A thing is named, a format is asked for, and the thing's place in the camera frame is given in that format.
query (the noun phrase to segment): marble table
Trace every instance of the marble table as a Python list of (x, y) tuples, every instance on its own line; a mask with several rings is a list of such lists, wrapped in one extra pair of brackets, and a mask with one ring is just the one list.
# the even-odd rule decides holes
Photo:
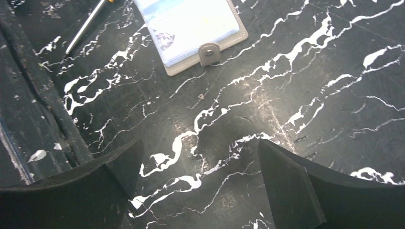
[(258, 139), (405, 183), (404, 0), (234, 0), (249, 39), (174, 77), (130, 0), (67, 59), (95, 0), (9, 2), (93, 156), (144, 140), (127, 228), (274, 228)]

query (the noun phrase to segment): metal rod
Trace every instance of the metal rod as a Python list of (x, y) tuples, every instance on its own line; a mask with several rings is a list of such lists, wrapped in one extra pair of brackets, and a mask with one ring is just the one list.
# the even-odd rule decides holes
[(66, 55), (69, 55), (69, 53), (72, 51), (72, 49), (77, 44), (77, 42), (82, 38), (83, 33), (86, 30), (86, 28), (91, 23), (91, 21), (94, 19), (94, 17), (98, 14), (100, 9), (104, 6), (104, 4), (106, 2), (107, 2), (107, 0), (100, 0), (100, 2), (98, 2), (97, 6), (94, 8), (93, 12), (91, 12), (91, 14), (87, 18), (86, 22), (83, 24), (83, 26), (80, 28), (79, 32), (76, 34), (75, 38), (73, 38), (72, 42), (67, 47), (66, 52), (65, 52)]

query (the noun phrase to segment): metal snap button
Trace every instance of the metal snap button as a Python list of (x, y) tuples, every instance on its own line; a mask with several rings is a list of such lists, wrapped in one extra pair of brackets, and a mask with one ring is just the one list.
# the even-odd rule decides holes
[(212, 55), (214, 55), (214, 51), (212, 51), (212, 50), (207, 50), (207, 51), (205, 51), (204, 55), (205, 55), (205, 56), (212, 56)]

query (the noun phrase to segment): black marble tabletop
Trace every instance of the black marble tabletop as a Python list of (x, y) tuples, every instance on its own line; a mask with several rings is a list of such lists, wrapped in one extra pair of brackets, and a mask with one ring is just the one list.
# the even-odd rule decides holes
[(96, 1), (11, 1), (93, 156), (145, 141), (128, 225), (274, 228), (260, 138), (405, 184), (404, 0), (233, 2), (248, 40), (169, 77), (130, 0), (106, 5), (67, 59)]

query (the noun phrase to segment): wallet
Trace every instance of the wallet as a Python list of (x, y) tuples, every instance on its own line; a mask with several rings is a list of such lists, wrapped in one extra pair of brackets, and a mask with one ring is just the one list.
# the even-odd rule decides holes
[(248, 37), (232, 0), (134, 0), (169, 76), (220, 61)]

